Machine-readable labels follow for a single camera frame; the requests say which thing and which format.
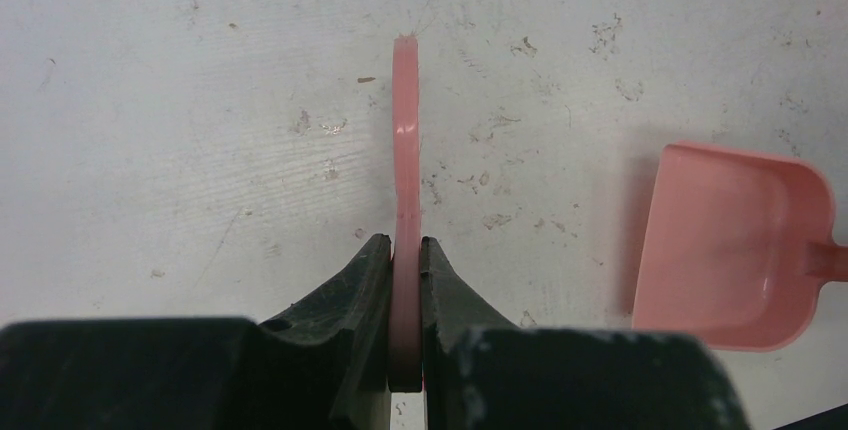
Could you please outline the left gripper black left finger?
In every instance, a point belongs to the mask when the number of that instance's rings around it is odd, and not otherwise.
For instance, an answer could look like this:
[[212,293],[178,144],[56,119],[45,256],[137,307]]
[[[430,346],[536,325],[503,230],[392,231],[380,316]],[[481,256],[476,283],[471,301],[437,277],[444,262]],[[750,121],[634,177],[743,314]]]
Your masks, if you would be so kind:
[[261,323],[282,344],[277,422],[286,429],[387,429],[391,241],[371,236],[347,265]]

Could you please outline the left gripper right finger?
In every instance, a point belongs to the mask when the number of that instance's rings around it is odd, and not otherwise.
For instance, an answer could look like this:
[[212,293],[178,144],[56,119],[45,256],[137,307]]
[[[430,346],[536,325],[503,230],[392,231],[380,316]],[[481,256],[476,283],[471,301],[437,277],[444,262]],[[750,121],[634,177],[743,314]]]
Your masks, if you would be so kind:
[[458,275],[434,237],[421,242],[420,282],[425,425],[473,429],[487,414],[480,345],[487,331],[516,325]]

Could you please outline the pink hand brush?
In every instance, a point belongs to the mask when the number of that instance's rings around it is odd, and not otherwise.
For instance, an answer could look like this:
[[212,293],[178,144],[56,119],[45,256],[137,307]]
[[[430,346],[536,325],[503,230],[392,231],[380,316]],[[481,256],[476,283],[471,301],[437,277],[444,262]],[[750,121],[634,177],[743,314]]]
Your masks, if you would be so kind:
[[391,81],[396,225],[387,378],[394,393],[422,389],[419,96],[418,41],[400,36],[394,41]]

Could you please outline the pink plastic dustpan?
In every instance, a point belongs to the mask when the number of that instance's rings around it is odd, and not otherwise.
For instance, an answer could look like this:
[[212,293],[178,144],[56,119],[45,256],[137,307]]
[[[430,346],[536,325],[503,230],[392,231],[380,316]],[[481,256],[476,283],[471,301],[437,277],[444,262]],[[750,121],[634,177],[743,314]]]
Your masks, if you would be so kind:
[[640,331],[768,352],[847,278],[825,176],[796,157],[681,141],[661,152],[632,313]]

